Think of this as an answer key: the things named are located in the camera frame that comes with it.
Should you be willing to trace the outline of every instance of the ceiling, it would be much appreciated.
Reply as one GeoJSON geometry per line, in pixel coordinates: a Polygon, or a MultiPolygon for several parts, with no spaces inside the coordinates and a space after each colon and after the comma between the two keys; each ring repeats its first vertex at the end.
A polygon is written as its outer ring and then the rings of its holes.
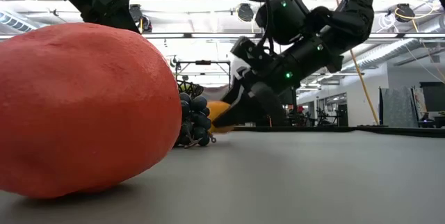
{"type": "MultiPolygon", "coordinates": [[[[311,9],[317,6],[326,6],[335,9],[335,0],[303,0],[311,9]]],[[[411,8],[416,8],[416,16],[428,14],[431,6],[436,10],[432,15],[418,20],[419,24],[432,19],[442,13],[439,4],[435,0],[374,0],[375,21],[373,32],[387,33],[395,30],[400,32],[412,30],[412,24],[395,23],[388,25],[388,19],[383,20],[386,12],[394,8],[397,3],[408,3],[411,8]]],[[[203,33],[251,33],[259,32],[259,28],[253,23],[242,22],[231,13],[240,3],[251,3],[246,0],[131,0],[132,4],[140,4],[141,9],[153,24],[153,33],[176,32],[203,32],[203,33]]],[[[257,3],[251,3],[254,10],[259,7],[257,3]]],[[[66,22],[81,22],[81,17],[76,8],[62,0],[0,0],[0,11],[21,18],[35,28],[66,22]]],[[[1,34],[16,34],[19,31],[0,24],[1,34]]],[[[165,56],[176,55],[185,61],[191,60],[232,60],[229,53],[233,40],[150,40],[165,56]]],[[[356,50],[359,55],[372,49],[375,45],[360,45],[356,50]]],[[[350,60],[350,54],[345,53],[345,62],[350,60]]],[[[213,67],[194,67],[189,72],[213,72],[213,67]]],[[[215,79],[214,83],[226,82],[226,76],[215,79]]]]}

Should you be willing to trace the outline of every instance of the table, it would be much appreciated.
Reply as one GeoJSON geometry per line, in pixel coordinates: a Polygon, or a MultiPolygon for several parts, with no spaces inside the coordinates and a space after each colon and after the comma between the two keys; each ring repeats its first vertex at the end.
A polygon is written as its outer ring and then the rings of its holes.
{"type": "Polygon", "coordinates": [[[105,193],[0,193],[1,224],[445,223],[445,139],[232,132],[105,193]]]}

